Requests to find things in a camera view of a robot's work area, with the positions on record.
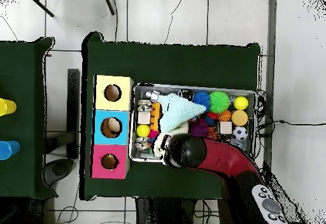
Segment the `box hole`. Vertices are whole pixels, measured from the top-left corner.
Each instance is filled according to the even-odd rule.
[[[101,165],[107,170],[112,170],[117,167],[118,159],[114,154],[105,154],[101,159]]]
[[[104,89],[104,97],[108,100],[108,101],[118,101],[121,98],[121,89],[119,86],[117,85],[108,85],[105,89]]]
[[[118,118],[105,118],[101,124],[101,132],[107,138],[116,138],[122,131],[122,123]]]

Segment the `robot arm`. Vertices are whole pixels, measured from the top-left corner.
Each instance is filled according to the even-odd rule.
[[[237,224],[288,224],[255,162],[239,148],[189,134],[166,135],[161,148],[168,166],[214,172],[223,178],[236,204],[230,209]]]

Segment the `shape sorter box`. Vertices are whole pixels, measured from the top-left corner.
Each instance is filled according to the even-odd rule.
[[[134,81],[130,77],[95,75],[96,110],[129,111],[131,107],[131,91]],[[114,99],[106,95],[107,89],[117,92]]]
[[[105,169],[102,158],[106,154],[113,155],[118,164],[114,169]],[[91,178],[125,179],[129,170],[128,146],[122,145],[94,145]]]
[[[120,122],[121,132],[117,137],[107,138],[101,132],[101,124],[106,118],[115,118]],[[120,144],[128,145],[129,112],[95,110],[94,144]]]

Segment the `gray metal tray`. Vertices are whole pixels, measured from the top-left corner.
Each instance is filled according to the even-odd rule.
[[[137,128],[137,103],[140,99],[147,99],[145,94],[147,91],[158,91],[160,95],[167,95],[170,93],[177,93],[179,89],[192,90],[194,92],[203,90],[208,93],[214,91],[224,91],[228,96],[244,96],[248,99],[249,105],[244,110],[248,115],[248,123],[244,126],[248,130],[248,139],[244,143],[246,152],[252,152],[255,147],[255,136],[256,136],[256,126],[257,126],[257,110],[258,110],[258,95],[254,91],[250,90],[234,90],[234,89],[222,89],[222,88],[208,88],[208,87],[185,87],[177,85],[154,85],[149,83],[137,83],[134,84],[132,93],[134,95],[133,101],[131,102],[133,108],[131,112],[131,127],[129,134],[129,157],[131,160],[137,162],[159,162],[165,164],[163,159],[154,157],[148,152],[138,151],[135,147],[135,142],[137,138],[136,128]]]

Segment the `blue box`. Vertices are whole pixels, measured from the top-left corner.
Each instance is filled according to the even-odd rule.
[[[101,132],[101,124],[105,118],[116,118],[122,123],[122,131],[116,138],[107,138]],[[129,112],[128,111],[95,111],[94,144],[128,145]]]

